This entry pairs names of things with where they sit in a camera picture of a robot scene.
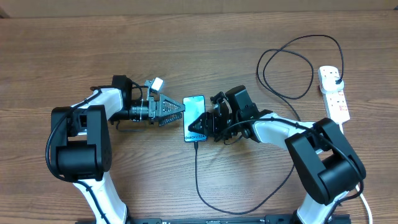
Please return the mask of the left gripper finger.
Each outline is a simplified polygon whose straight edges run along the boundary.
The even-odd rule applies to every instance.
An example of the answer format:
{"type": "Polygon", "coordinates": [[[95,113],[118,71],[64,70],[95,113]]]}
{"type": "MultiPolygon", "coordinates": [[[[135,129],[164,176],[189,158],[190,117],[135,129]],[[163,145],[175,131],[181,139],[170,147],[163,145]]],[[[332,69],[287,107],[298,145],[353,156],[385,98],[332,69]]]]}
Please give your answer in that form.
{"type": "Polygon", "coordinates": [[[176,116],[185,111],[185,105],[164,94],[159,95],[158,117],[176,116]]]}
{"type": "Polygon", "coordinates": [[[178,112],[178,113],[174,113],[174,114],[170,114],[164,117],[161,117],[158,120],[159,126],[165,126],[166,124],[172,123],[176,120],[179,120],[183,117],[182,112],[178,112]]]}

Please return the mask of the smartphone with blue screen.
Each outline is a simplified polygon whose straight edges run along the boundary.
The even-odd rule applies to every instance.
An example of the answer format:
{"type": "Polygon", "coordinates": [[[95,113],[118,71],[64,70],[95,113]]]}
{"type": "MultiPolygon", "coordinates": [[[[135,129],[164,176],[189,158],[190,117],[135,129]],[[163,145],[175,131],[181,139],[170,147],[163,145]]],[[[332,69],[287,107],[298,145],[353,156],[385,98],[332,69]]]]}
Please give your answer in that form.
{"type": "Polygon", "coordinates": [[[203,95],[188,96],[183,99],[183,104],[185,105],[183,112],[184,141],[206,141],[206,135],[188,130],[188,127],[205,112],[205,97],[203,95]]]}

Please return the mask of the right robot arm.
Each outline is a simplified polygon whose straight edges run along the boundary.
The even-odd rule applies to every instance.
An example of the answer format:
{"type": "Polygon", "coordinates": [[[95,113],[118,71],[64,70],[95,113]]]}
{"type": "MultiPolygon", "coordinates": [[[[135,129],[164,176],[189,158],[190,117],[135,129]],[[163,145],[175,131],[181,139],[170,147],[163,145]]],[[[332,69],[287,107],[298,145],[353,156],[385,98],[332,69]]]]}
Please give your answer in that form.
{"type": "Polygon", "coordinates": [[[204,96],[183,99],[185,142],[198,147],[208,138],[218,142],[240,135],[290,154],[307,194],[293,213],[266,215],[266,223],[351,223],[349,215],[334,212],[342,202],[361,195],[366,169],[332,119],[302,122],[259,111],[243,85],[210,100],[214,108],[208,112],[204,96]]]}

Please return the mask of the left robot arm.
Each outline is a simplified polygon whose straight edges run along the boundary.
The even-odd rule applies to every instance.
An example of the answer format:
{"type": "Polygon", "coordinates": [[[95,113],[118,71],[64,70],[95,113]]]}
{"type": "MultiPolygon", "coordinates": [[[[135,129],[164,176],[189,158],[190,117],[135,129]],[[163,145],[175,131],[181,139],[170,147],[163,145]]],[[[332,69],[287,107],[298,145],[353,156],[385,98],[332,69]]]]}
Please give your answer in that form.
{"type": "Polygon", "coordinates": [[[92,95],[83,101],[51,112],[46,165],[55,178],[72,183],[82,193],[94,223],[134,221],[110,176],[108,126],[122,120],[163,126],[181,119],[185,105],[160,94],[163,84],[154,78],[139,85],[125,75],[115,75],[110,85],[91,87],[92,95]]]}

